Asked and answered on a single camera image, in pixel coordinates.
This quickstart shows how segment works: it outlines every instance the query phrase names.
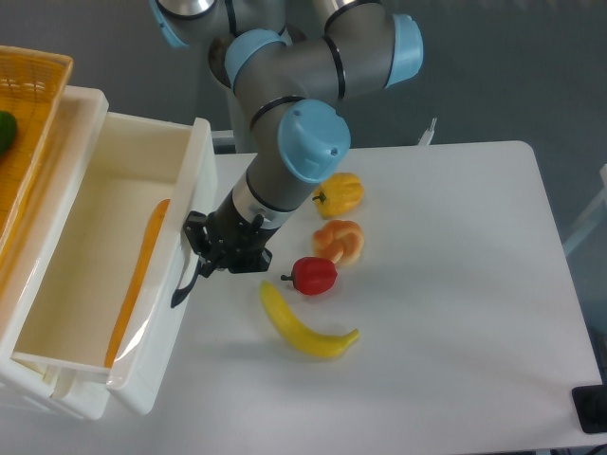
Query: red bell pepper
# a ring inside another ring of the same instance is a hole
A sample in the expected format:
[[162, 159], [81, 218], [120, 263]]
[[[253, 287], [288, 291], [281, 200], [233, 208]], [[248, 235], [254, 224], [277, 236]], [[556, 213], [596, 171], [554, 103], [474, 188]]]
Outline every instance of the red bell pepper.
[[335, 264], [325, 258], [301, 258], [293, 265], [291, 276], [283, 275], [284, 282], [292, 281], [295, 289], [307, 296], [316, 296], [331, 289], [338, 272]]

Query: light blue joint cap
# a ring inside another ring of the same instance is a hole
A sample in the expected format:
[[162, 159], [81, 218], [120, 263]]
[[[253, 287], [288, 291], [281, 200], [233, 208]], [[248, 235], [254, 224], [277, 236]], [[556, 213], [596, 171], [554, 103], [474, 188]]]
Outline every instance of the light blue joint cap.
[[149, 0], [148, 3], [150, 4], [150, 9], [152, 10], [154, 17], [156, 18], [156, 22], [158, 23], [158, 26], [160, 27], [162, 36], [164, 36], [164, 39], [167, 41], [169, 46], [171, 46], [171, 47], [188, 47], [188, 45], [186, 45], [183, 41], [181, 41], [177, 37], [177, 35], [175, 35], [175, 32], [167, 23], [166, 19], [164, 18], [164, 15], [162, 14], [162, 12], [160, 12], [160, 8], [158, 7], [156, 0]]
[[406, 14], [394, 14], [395, 55], [386, 87], [417, 74], [424, 61], [424, 43], [415, 21]]
[[328, 104], [301, 100], [281, 119], [278, 148], [293, 175], [318, 185], [335, 172], [350, 150], [350, 130]]
[[259, 49], [272, 43], [283, 43], [281, 36], [272, 30], [256, 28], [236, 38], [226, 52], [226, 71], [233, 89], [240, 68]]

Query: yellow bell pepper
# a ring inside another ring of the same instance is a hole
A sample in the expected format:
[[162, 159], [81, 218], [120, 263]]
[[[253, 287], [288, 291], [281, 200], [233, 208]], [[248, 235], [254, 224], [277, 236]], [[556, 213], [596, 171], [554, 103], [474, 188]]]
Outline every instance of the yellow bell pepper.
[[316, 188], [312, 200], [322, 218], [332, 218], [356, 207], [363, 194], [357, 175], [334, 173]]

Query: white plastic bin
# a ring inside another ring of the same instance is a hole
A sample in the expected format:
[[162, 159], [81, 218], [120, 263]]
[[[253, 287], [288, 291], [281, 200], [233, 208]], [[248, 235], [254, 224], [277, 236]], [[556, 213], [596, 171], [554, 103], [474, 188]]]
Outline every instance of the white plastic bin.
[[[193, 263], [181, 227], [190, 210], [211, 211], [214, 201], [211, 130], [203, 119], [189, 127], [106, 114], [101, 92], [67, 87], [62, 106], [78, 103], [88, 110], [58, 116], [78, 140], [54, 145], [57, 162], [0, 288], [0, 404], [98, 418], [111, 392], [145, 413], [187, 303], [170, 307]], [[114, 365], [104, 368], [143, 232], [163, 199], [171, 203], [143, 286]]]

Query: orange toy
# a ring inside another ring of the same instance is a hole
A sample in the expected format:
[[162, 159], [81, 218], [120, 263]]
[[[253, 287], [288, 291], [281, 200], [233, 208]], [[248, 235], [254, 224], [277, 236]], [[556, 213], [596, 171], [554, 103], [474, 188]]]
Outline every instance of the orange toy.
[[333, 261], [335, 265], [353, 264], [364, 246], [364, 233], [354, 221], [332, 220], [312, 235], [314, 256]]

